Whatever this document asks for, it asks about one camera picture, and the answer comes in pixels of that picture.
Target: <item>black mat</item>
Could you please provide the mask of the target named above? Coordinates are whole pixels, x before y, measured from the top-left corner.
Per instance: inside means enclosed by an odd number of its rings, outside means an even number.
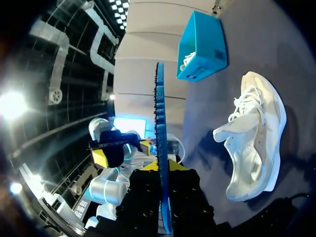
[[[316,185],[316,65],[300,31],[270,0],[236,0],[222,15],[228,68],[188,86],[183,140],[185,166],[197,170],[215,208],[215,221],[232,226],[278,197],[310,192]],[[287,113],[276,188],[248,202],[231,202],[225,191],[232,162],[212,131],[227,123],[240,96],[242,75],[254,71],[279,92]],[[304,198],[295,201],[297,206]]]

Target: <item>ceiling light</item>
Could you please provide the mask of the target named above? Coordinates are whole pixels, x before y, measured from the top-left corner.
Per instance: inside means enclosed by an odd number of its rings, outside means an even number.
[[[10,191],[12,194],[19,194],[22,191],[22,185],[20,183],[11,184]]]
[[[22,94],[9,92],[0,97],[0,114],[6,119],[15,119],[27,111],[27,105]]]
[[[123,3],[123,7],[124,7],[124,8],[128,8],[128,6],[129,6],[128,2],[124,2],[124,3]]]

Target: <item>blue box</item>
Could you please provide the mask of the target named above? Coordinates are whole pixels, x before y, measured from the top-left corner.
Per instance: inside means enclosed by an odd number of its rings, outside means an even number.
[[[186,55],[196,55],[183,71]],[[194,11],[179,43],[177,79],[199,81],[227,67],[224,34],[219,19]]]

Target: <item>metal grid ceiling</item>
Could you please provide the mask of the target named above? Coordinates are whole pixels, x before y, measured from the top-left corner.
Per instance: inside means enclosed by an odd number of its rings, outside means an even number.
[[[7,63],[7,87],[21,91],[31,107],[31,111],[20,121],[5,128],[10,138],[6,142],[6,151],[10,154],[13,167],[17,169],[26,163],[33,173],[39,173],[46,181],[48,191],[64,195],[70,206],[77,197],[68,192],[69,186],[90,162],[90,159],[85,159],[89,155],[90,137],[87,132],[90,119],[80,123],[76,121],[109,112],[109,108],[113,108],[113,104],[100,101],[104,69],[94,65],[89,57],[98,26],[81,10],[83,3],[82,0],[58,1],[41,17],[42,21],[65,32],[72,46],[62,74],[63,99],[60,104],[47,105],[57,45],[28,35],[17,54]],[[109,14],[110,6],[103,0],[96,0],[95,4],[104,22],[109,22],[112,33],[121,38],[122,30]],[[98,54],[114,64],[114,52],[113,44],[103,36]],[[113,86],[111,74],[108,85]],[[68,124],[73,125],[21,149],[32,139]]]

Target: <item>shoelace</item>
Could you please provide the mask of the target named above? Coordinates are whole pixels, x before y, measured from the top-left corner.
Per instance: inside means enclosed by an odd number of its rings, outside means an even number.
[[[185,56],[185,59],[183,60],[183,63],[180,67],[180,70],[183,71],[184,68],[188,65],[188,63],[193,59],[193,57],[196,55],[195,52],[190,53],[189,55]]]
[[[265,124],[265,119],[262,110],[262,101],[259,90],[254,86],[249,86],[241,96],[234,98],[235,111],[229,115],[228,122],[249,113],[256,108],[260,114],[261,123]]]

